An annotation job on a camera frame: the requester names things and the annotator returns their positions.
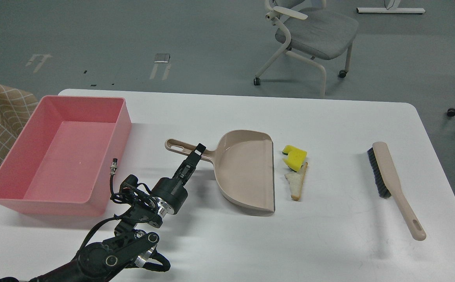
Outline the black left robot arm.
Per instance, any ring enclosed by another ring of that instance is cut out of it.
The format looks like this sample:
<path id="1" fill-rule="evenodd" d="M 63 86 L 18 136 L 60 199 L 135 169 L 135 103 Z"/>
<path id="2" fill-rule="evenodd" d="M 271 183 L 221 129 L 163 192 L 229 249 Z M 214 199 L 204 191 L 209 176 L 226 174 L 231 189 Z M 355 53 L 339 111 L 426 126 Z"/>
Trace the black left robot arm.
<path id="1" fill-rule="evenodd" d="M 110 172 L 110 200 L 127 204 L 129 209 L 97 223 L 86 235 L 76 254 L 67 264 L 32 278 L 33 282 L 109 282 L 127 268 L 166 272 L 169 260 L 157 251 L 160 241 L 155 232 L 136 229 L 138 224 L 159 228 L 167 214 L 176 214 L 183 206 L 188 192 L 186 183 L 197 168 L 206 147 L 199 143 L 191 147 L 187 158 L 171 178 L 161 178 L 149 189 L 135 175 L 129 175 L 118 191 L 113 178 L 117 159 Z"/>

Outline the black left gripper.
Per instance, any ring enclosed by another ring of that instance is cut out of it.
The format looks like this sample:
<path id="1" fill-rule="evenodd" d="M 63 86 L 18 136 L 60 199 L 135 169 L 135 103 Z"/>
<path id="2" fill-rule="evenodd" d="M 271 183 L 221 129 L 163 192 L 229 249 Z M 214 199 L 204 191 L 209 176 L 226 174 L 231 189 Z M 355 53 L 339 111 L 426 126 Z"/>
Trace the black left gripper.
<path id="1" fill-rule="evenodd" d="M 176 170 L 174 178 L 160 178 L 151 190 L 152 197 L 158 197 L 168 204 L 172 209 L 171 214 L 177 214 L 188 197 L 184 186 L 195 172 L 205 150 L 206 147 L 199 143 Z"/>

